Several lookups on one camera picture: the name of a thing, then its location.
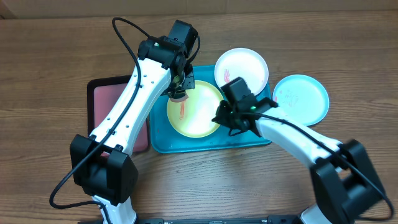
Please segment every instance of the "blue object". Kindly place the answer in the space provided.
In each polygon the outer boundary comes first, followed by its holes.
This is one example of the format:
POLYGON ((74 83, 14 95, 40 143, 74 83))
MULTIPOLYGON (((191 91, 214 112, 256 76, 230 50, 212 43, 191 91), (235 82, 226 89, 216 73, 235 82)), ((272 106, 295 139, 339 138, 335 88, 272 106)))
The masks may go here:
MULTIPOLYGON (((217 87, 214 79, 214 65, 195 66, 193 72, 196 80, 202 80, 217 87)), ((257 96, 257 99, 271 97, 269 85, 257 96)), ((161 96, 150 111, 150 141, 154 149, 160 153, 196 152, 237 147, 262 146, 271 143, 260 138, 251 131, 237 136, 228 136, 229 129, 220 126, 212 134, 203 138, 189 138, 178 133, 170 124, 166 107, 169 98, 161 96)))
POLYGON ((329 96, 325 87, 306 75, 283 78, 275 86, 273 100, 292 119, 306 126, 320 122, 329 110, 329 96))

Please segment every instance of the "plate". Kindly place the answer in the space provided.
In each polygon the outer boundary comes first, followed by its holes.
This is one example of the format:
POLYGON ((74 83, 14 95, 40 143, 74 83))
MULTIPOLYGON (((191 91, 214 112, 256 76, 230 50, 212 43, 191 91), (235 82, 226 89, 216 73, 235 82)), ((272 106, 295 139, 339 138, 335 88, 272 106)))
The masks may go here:
POLYGON ((195 89, 187 90, 188 99, 167 102, 167 117, 173 128, 190 138, 202 138, 220 126, 211 121, 223 96, 212 84, 195 81, 195 89))
POLYGON ((219 88, 235 78, 242 77, 256 96, 268 82, 268 66, 257 52, 237 48, 225 52, 216 63, 214 76, 219 88))
POLYGON ((273 100, 297 122, 309 126, 328 113, 329 96, 325 87, 307 75, 290 75, 275 87, 273 100))

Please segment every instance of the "tray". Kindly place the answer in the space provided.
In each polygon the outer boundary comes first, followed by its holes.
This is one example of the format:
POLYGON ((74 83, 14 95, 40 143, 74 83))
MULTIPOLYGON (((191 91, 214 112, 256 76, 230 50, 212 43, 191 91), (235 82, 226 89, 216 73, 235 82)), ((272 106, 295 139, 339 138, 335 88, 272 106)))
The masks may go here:
MULTIPOLYGON (((193 67, 196 80, 203 80, 217 87, 214 79, 214 65, 193 67)), ((271 98, 269 85, 257 96, 257 99, 271 98)), ((228 136, 229 129, 220 126, 212 134, 203 138, 188 138, 178 133, 170 124, 166 106, 169 98, 161 96, 150 111, 150 141, 154 149, 160 153, 196 152, 216 149, 263 146, 270 140, 259 138, 252 132, 237 136, 228 136)))

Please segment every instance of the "wood grain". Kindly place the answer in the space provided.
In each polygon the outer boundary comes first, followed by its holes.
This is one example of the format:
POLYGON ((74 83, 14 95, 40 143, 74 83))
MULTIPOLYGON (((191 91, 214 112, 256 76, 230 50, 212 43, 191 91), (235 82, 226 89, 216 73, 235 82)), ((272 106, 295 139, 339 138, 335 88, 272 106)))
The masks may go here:
MULTIPOLYGON (((295 73, 318 79, 331 105, 313 128, 361 141, 397 205, 397 11, 128 19, 155 36, 176 19, 193 24, 202 39, 195 65, 214 64, 235 47, 253 49, 268 63, 271 89, 295 73)), ((137 49, 144 36, 118 26, 137 49)), ((111 18, 2 20, 0 30, 0 223, 99 218, 95 206, 56 210, 48 197, 71 168, 70 141, 86 134, 86 84, 132 72, 111 18)), ((263 217, 299 213, 315 201, 306 168, 275 144, 171 155, 150 149, 133 161, 140 177, 132 202, 141 217, 263 217)), ((69 181, 56 202, 88 199, 69 181)), ((386 214, 383 203, 369 211, 386 214)))

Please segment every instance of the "yellow plate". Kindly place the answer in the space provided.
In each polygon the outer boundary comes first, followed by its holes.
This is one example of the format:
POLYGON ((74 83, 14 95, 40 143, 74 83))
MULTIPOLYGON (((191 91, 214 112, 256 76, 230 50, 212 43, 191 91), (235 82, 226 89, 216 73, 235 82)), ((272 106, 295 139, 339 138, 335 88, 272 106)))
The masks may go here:
POLYGON ((181 103, 167 102, 167 117, 173 128, 191 138, 202 138, 220 126, 211 121, 223 96, 212 84, 195 81, 195 89, 187 90, 188 99, 181 103))

